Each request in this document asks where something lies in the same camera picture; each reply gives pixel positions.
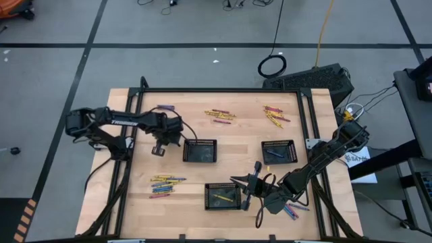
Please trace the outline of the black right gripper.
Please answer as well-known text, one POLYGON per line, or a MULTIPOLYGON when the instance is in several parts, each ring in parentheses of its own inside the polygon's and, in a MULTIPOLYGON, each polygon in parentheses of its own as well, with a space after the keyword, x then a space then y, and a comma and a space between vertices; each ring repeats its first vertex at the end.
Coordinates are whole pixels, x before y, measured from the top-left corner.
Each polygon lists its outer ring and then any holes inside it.
POLYGON ((259 173, 262 169, 262 163, 256 161, 254 164, 254 172, 248 173, 244 176, 231 176, 229 179, 237 185, 242 193, 245 195, 245 199, 242 202, 241 209, 247 211, 250 206, 250 199, 255 196, 258 198, 265 198, 265 194, 268 194, 269 184, 263 179, 259 178, 259 173))

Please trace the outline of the black plastic slotted basket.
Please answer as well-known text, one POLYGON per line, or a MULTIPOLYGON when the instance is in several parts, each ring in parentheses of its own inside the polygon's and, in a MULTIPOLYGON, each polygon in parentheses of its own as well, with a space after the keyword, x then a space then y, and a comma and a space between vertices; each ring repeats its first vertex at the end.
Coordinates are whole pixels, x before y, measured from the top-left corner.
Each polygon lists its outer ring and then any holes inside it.
POLYGON ((298 158, 293 140, 272 140, 262 141, 261 143, 263 162, 265 165, 279 165, 297 163, 298 158), (284 156, 279 158, 269 153, 266 150, 274 151, 284 156))
POLYGON ((205 209, 207 211, 240 210, 241 204, 241 191, 234 183, 205 184, 205 209), (213 194, 228 197, 234 202, 215 198, 213 194))
POLYGON ((184 141, 183 162, 216 163, 217 141, 211 139, 186 139, 184 141))

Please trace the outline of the black perforated computer case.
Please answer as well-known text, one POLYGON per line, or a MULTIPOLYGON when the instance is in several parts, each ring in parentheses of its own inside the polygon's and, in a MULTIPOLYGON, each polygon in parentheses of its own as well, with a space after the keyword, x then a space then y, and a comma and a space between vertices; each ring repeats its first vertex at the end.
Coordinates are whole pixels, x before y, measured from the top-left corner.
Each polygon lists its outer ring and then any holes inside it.
POLYGON ((285 76, 270 78, 263 82, 265 89, 328 89, 333 107, 336 108, 354 90, 349 71, 338 63, 285 76))

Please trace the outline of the black desk leg beam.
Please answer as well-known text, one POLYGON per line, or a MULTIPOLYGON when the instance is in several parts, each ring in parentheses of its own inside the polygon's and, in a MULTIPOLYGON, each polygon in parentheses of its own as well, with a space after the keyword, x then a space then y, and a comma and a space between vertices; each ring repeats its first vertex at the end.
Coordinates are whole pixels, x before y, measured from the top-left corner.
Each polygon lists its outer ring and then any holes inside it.
POLYGON ((348 173, 351 180, 356 180, 388 167, 398 165, 408 159, 421 158, 422 156, 423 152, 417 140, 411 140, 351 167, 348 173))

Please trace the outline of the open laptop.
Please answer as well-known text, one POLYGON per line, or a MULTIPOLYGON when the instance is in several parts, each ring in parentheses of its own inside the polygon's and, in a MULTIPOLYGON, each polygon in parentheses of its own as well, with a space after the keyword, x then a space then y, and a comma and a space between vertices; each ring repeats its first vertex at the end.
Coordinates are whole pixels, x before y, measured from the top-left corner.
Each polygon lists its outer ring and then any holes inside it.
POLYGON ((421 198, 432 211, 432 160, 411 158, 408 165, 421 198))

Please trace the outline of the grey desk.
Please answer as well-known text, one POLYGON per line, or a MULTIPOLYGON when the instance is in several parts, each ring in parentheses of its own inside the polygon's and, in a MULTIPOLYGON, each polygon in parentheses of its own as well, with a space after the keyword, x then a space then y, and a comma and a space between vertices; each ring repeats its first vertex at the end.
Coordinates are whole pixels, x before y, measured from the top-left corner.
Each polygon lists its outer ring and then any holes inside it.
POLYGON ((423 157, 432 160, 432 102, 418 99, 415 81, 406 70, 394 72, 394 81, 423 157))

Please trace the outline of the orange wheeled machine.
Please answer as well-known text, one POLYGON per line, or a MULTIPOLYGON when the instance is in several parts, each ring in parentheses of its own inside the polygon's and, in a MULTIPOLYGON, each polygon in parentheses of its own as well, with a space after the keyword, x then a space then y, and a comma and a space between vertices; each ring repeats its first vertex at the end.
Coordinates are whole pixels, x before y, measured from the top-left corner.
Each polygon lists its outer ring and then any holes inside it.
POLYGON ((0 19, 20 16, 26 20, 34 19, 33 0, 0 0, 0 19))

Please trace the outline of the black aluminium table frame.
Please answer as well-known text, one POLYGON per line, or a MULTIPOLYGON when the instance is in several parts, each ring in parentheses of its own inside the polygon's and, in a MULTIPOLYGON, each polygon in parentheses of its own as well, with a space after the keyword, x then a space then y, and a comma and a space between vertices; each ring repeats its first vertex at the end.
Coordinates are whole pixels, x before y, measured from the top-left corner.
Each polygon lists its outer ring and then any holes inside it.
POLYGON ((263 156, 264 140, 291 139, 298 155, 297 166, 306 163, 304 139, 318 134, 329 139, 337 122, 329 91, 314 89, 310 97, 299 99, 294 93, 279 90, 202 88, 195 91, 147 91, 142 107, 171 104, 188 123, 187 136, 217 141, 216 163, 183 162, 181 146, 169 146, 163 157, 151 154, 155 140, 144 132, 137 133, 132 172, 124 208, 114 208, 109 233, 123 238, 174 239, 185 235, 189 240, 316 240, 322 233, 341 236, 342 229, 333 227, 328 210, 316 210, 318 202, 309 192, 309 211, 299 211, 295 221, 287 213, 265 213, 263 224, 255 227, 260 203, 252 199, 249 210, 207 211, 205 184, 228 182, 231 176, 244 176, 253 171, 263 156), (281 109, 287 121, 277 121, 278 128, 265 113, 264 106, 281 109), (205 114, 212 109, 229 111, 233 120, 205 114), (219 124, 214 119, 231 122, 219 124), (173 193, 151 199, 151 179, 155 176, 186 178, 173 186, 173 193))

